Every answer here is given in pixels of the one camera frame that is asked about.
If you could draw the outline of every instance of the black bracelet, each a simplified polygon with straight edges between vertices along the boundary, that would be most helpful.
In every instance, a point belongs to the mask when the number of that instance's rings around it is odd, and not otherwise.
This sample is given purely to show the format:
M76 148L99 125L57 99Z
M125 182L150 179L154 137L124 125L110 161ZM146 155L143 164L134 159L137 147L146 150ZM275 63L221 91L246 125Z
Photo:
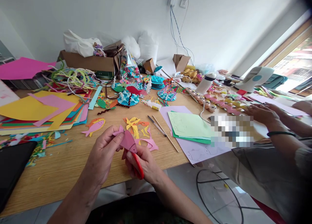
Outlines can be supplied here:
M296 135L294 133L288 132L288 131L271 131L267 134L267 136L271 137L272 135L279 135L279 134L292 135L292 136L296 137Z

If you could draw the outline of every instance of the paintbrush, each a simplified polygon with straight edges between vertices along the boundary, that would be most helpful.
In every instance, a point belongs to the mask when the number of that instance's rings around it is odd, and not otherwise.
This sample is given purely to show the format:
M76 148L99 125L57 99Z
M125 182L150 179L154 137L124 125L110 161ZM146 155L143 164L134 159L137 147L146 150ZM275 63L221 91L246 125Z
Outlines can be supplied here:
M166 137L166 133L163 132L163 130L154 122L154 120L150 117L150 116L147 116L151 121L152 123L158 128L158 130Z

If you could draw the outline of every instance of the glue bottle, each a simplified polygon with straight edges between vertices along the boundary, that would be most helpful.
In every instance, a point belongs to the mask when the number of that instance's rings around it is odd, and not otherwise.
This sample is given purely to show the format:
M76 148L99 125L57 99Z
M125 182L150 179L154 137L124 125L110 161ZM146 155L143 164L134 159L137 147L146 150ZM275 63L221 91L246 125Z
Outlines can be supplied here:
M145 105L148 105L149 107L152 107L153 109L155 110L160 110L160 108L162 107L160 104L157 104L155 102L151 102L150 100L149 101L144 101L142 100L142 102L145 104Z
M216 78L215 73L205 75L205 77L202 79L197 89L195 90L195 92L200 94L206 94L207 90L210 88L215 78Z

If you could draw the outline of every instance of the wooden table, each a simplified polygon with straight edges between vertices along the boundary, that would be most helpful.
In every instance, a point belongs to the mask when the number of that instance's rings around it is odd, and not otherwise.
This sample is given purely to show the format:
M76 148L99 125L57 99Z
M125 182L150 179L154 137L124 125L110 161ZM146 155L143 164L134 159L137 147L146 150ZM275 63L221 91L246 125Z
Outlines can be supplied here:
M114 91L112 91L111 88L108 89L110 96L113 96ZM25 97L28 92L27 90L19 90L17 94L20 97ZM147 95L145 99L151 99L152 97L153 100L158 98L156 90L152 89L151 93ZM202 111L202 105L196 103L190 96L181 93L177 94L177 99L174 102L169 102L169 104L172 106L186 106L194 114L200 114ZM62 137L57 139L56 143L65 142L67 138L68 140L73 140L72 142L48 148L46 150L46 157L38 159L34 167L27 167L24 170L0 217L62 200L77 181L96 138L110 125L122 125L125 127L126 123L123 121L123 118L127 117L130 119L132 117L137 117L140 118L141 121L150 122L147 115L154 115L164 130L168 134L170 132L160 112L145 106L143 103L138 103L129 109L117 106L116 109L98 116L97 113L100 111L101 108L97 107L95 107L94 110L89 110L88 122L98 117L105 118L106 123L102 130L95 132L92 137L85 137L85 135L81 133L81 131L88 129L85 124L74 126L70 130L66 130L65 133L67 136L62 134ZM207 110L202 114L205 118L210 115L212 115L212 113ZM228 115L228 113L217 108L213 115ZM179 153L175 151L168 139L164 137L151 122L150 127L152 138L159 147L159 151L154 150L152 154L161 169L167 169L188 162L187 157L184 155L174 137L170 136L179 150ZM124 161L121 160L121 156L122 151L115 153L110 174L103 184L103 187L108 187L131 179Z

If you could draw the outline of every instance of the white wall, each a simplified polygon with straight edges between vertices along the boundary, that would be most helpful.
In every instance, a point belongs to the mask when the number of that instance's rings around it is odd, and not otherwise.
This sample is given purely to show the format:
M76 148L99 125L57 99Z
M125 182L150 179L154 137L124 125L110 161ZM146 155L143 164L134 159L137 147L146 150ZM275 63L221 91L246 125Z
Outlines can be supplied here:
M183 43L193 51L195 64L231 70L291 1L189 0ZM176 51L167 0L0 0L0 7L34 57L45 62L55 61L64 48L66 29L84 38L102 30L136 39L147 29L160 37L158 59ZM179 25L185 11L174 8Z
M33 55L20 38L14 27L0 9L0 41L16 58L27 57L34 59Z
M259 43L245 55L245 58L234 69L233 74L245 77L252 68L260 65L291 36L310 15L310 11L303 0L294 0L288 10L260 39Z

